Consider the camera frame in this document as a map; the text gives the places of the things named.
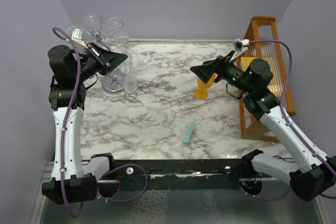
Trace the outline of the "yellow plastic wine glass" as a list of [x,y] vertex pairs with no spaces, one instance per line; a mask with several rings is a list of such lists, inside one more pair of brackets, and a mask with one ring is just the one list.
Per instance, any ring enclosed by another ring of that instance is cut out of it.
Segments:
[[213,85],[216,74],[212,74],[209,82],[204,83],[200,78],[197,79],[198,88],[195,89],[194,95],[199,100],[205,100],[208,97],[208,89]]

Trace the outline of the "clear ribbed wine glass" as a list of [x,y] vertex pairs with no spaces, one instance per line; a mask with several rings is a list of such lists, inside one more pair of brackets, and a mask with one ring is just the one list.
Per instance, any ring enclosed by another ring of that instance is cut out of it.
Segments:
[[130,62],[129,71],[126,73],[124,89],[127,93],[134,93],[137,88],[137,81],[133,72],[133,62]]

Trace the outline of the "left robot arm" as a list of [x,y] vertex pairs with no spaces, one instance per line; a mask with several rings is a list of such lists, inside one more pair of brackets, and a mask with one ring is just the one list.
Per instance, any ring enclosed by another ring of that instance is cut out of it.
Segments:
[[94,200],[98,180],[110,179],[116,166],[110,153],[94,154],[87,165],[82,164],[80,131],[85,109],[87,87],[84,82],[95,74],[108,75],[126,59],[126,54],[110,52],[88,43],[79,60],[66,45],[52,47],[48,52],[53,71],[49,102],[56,129],[55,160],[50,181],[41,192],[58,205]]

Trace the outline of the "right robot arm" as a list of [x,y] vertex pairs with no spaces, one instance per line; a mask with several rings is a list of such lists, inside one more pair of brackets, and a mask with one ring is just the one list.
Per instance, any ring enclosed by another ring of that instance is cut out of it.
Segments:
[[241,171],[246,177],[258,173],[274,177],[288,184],[303,201],[311,201],[335,185],[335,157],[315,147],[280,106],[267,87],[273,78],[267,61],[255,58],[242,71],[228,57],[219,56],[190,70],[202,82],[209,82],[215,74],[214,82],[225,80],[244,93],[248,112],[274,133],[294,159],[288,163],[260,150],[252,151],[242,158]]

